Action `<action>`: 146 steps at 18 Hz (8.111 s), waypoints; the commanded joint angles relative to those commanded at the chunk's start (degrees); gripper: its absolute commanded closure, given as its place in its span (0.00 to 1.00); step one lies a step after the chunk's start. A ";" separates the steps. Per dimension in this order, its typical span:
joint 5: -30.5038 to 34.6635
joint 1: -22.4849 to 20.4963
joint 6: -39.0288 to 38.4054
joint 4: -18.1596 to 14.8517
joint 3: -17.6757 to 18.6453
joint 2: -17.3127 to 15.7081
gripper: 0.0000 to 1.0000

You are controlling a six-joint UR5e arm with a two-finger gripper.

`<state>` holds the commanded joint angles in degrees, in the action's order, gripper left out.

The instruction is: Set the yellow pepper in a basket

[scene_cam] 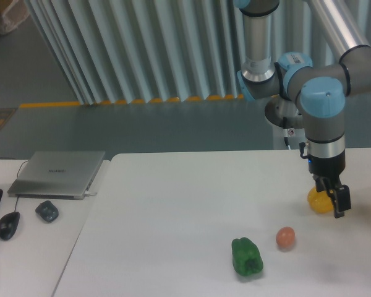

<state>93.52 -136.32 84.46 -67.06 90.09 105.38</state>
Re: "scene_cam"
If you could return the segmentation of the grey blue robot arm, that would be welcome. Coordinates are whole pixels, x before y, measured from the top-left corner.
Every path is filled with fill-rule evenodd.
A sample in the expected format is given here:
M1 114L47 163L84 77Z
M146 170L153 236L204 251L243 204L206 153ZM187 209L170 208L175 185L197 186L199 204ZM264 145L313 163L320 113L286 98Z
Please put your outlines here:
M305 142L300 156L309 163L317 192L331 200L336 218L351 208L349 188L340 181L345 161L344 106L347 97L371 92L371 46L344 1L309 1L336 63L316 68L301 53L271 59L271 17L278 1L235 1L242 14L245 61L238 81L246 100L279 95L279 126L290 126L290 110L302 118Z

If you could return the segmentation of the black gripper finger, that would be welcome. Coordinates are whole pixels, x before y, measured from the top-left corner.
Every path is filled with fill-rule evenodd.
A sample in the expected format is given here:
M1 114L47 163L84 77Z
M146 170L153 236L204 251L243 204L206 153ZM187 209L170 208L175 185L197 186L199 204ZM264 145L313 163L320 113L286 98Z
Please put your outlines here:
M326 191L326 177L323 176L314 176L313 177L315 181L315 188L317 192L325 192Z
M327 195L331 200L334 208L334 217L341 218L345 211L351 209L350 189L347 185L342 184L339 179L327 181Z

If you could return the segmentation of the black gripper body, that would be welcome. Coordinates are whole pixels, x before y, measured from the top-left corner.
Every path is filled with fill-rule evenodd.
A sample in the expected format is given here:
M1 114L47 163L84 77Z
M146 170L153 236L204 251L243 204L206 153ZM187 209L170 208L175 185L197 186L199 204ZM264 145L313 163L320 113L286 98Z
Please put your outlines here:
M312 177L326 177L326 186L329 179L340 180L340 175L346 167L346 152L343 140L330 143L308 140L299 144L299 151L300 157L307 160Z

